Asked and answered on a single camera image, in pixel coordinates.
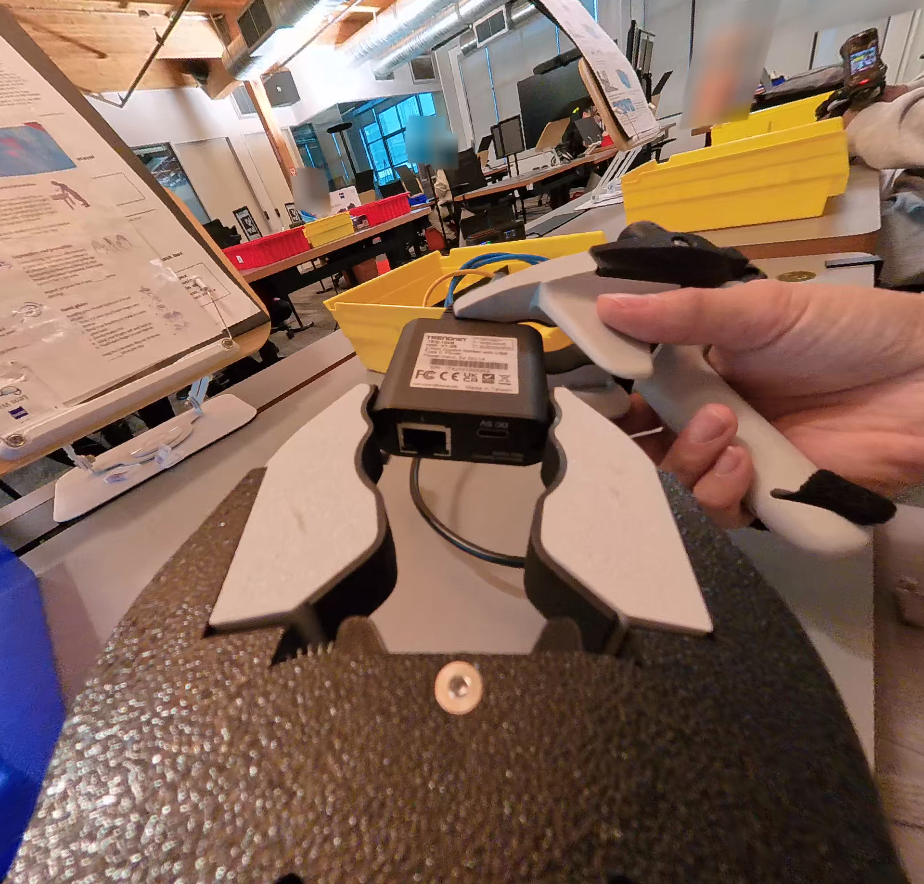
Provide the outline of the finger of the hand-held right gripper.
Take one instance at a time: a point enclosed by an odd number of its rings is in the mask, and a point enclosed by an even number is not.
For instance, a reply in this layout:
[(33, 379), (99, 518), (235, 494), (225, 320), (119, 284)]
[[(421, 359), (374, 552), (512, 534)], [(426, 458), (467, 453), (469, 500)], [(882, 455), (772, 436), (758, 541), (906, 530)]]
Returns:
[(540, 285), (566, 277), (593, 275), (596, 267), (590, 254), (571, 254), (527, 266), (463, 294), (454, 302), (453, 314), (464, 320), (553, 323), (539, 305)]

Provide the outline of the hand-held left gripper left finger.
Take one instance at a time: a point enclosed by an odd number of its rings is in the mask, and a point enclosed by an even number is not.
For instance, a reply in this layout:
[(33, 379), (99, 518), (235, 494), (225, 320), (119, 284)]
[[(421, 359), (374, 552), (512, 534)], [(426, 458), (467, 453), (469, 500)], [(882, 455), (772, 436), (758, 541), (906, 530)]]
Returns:
[(335, 636), (367, 618), (398, 581), (384, 471), (359, 384), (294, 433), (267, 463), (209, 628), (230, 634), (283, 626)]

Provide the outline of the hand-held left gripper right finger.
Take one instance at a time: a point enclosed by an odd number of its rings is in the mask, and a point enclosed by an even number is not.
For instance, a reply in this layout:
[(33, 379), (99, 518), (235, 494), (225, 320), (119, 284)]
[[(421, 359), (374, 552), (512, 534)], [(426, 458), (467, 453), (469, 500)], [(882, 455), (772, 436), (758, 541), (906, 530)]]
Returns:
[(571, 391), (551, 393), (524, 587), (582, 648), (616, 654), (636, 628), (704, 637), (713, 622), (660, 476), (614, 423)]

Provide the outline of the black network splitter box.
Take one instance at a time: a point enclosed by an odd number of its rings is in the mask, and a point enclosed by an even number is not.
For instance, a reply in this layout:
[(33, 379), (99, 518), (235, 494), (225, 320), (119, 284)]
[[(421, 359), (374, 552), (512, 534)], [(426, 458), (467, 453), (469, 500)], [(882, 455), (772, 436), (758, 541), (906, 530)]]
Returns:
[(449, 313), (413, 320), (369, 413), (393, 457), (536, 464), (552, 421), (541, 337), (529, 325)]

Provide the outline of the grey desk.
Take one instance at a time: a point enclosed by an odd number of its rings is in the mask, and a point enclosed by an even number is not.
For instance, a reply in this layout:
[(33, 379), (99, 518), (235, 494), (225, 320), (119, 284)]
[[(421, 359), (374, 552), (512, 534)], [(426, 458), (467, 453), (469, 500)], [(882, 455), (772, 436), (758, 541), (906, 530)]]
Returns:
[[(82, 520), (52, 530), (52, 485), (2, 509), (2, 540), (40, 581), (65, 705), (138, 594), (237, 483), (367, 379), (336, 332), (235, 388), (258, 410), (247, 426)], [(398, 556), (397, 587), (373, 615), (387, 648), (453, 659), (459, 652), (525, 654), (544, 619), (526, 600), (522, 572), (482, 563), (437, 536), (410, 499), (409, 466), (388, 462), (379, 485)], [(799, 619), (873, 765), (872, 549), (823, 559), (774, 533), (730, 537)]]

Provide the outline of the person's right hand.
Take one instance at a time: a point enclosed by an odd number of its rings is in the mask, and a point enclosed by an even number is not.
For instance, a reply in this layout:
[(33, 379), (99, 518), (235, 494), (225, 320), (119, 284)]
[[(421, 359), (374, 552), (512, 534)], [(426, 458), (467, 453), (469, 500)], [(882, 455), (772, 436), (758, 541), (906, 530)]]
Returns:
[(597, 314), (711, 367), (817, 467), (886, 497), (923, 481), (921, 292), (765, 279), (607, 294)]

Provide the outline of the red plastic bin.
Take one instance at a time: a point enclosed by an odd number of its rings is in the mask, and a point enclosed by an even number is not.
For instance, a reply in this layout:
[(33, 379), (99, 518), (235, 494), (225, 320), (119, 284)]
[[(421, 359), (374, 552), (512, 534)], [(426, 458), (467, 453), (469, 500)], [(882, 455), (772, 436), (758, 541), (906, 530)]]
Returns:
[(271, 235), (239, 243), (223, 249), (229, 262), (238, 271), (270, 266), (297, 254), (305, 254), (311, 243), (303, 228), (272, 233)]
[(404, 192), (350, 208), (349, 214), (354, 231), (359, 233), (400, 219), (408, 215), (410, 210), (410, 195)]

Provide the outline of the long work table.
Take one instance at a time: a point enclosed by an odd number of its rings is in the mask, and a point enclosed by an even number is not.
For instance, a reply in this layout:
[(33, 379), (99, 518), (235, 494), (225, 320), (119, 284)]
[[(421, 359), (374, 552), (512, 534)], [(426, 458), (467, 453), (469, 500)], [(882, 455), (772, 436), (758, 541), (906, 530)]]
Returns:
[(425, 229), (430, 225), (431, 212), (430, 207), (413, 208), (408, 214), (378, 226), (238, 273), (250, 284), (270, 279), (283, 295), (340, 276), (347, 279), (347, 286), (356, 285), (359, 283), (356, 268), (380, 255), (386, 258), (387, 269), (393, 269), (427, 254)]

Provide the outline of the instruction sheet document stand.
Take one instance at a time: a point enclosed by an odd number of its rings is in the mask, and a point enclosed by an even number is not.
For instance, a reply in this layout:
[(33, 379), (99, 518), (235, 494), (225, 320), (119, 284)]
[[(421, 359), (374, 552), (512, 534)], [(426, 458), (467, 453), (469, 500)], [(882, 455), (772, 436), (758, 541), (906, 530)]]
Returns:
[(663, 134), (631, 62), (580, 0), (529, 0), (579, 52), (579, 72), (606, 135), (620, 152), (648, 146)]
[(62, 523), (248, 425), (206, 389), (270, 319), (5, 9), (1, 30), (2, 473), (63, 451)]

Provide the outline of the small yellow plastic bin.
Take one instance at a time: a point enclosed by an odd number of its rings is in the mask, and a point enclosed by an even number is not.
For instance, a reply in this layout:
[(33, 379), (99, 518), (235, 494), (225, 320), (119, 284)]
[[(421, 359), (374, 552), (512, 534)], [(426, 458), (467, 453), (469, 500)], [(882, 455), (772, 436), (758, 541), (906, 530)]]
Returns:
[(305, 223), (302, 233), (309, 249), (318, 249), (354, 236), (355, 227), (350, 211), (345, 210)]

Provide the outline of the black floor lamp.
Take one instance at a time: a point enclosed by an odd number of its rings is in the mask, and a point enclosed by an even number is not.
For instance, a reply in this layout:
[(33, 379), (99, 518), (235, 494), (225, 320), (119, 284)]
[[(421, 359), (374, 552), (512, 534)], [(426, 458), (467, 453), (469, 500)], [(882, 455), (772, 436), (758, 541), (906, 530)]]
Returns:
[(353, 160), (352, 151), (348, 144), (348, 139), (346, 137), (346, 134), (351, 126), (352, 124), (350, 122), (339, 122), (327, 127), (326, 132), (334, 142), (337, 155), (341, 161), (341, 164), (344, 166), (344, 174), (347, 174), (348, 165), (349, 173), (354, 179), (357, 173), (357, 168)]

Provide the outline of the blue plastic bin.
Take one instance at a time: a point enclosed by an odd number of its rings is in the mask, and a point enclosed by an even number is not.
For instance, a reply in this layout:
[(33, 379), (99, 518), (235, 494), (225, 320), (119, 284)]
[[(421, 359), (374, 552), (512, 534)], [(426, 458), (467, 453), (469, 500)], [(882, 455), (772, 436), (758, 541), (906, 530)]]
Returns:
[(39, 581), (1, 545), (1, 878), (40, 797), (64, 714)]

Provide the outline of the large black wall screen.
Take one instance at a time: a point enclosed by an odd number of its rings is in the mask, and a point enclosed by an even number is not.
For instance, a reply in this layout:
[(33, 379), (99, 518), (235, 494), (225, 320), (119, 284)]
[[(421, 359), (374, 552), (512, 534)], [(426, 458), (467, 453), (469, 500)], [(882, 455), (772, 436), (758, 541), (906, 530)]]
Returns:
[(538, 147), (550, 122), (572, 118), (591, 104), (577, 61), (518, 81), (516, 92), (526, 149)]

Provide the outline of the silver ventilation duct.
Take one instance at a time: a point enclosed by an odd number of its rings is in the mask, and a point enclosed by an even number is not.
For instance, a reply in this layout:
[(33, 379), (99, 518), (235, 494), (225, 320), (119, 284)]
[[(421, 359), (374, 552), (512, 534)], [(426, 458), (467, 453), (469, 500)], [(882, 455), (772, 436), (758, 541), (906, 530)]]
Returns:
[(455, 1), (249, 0), (237, 13), (237, 31), (225, 48), (223, 65), (232, 82), (257, 81), (354, 16), (362, 17), (359, 28), (333, 39), (349, 61), (361, 61), (393, 46)]
[(383, 76), (440, 46), (511, 0), (396, 0), (333, 52), (333, 72)]

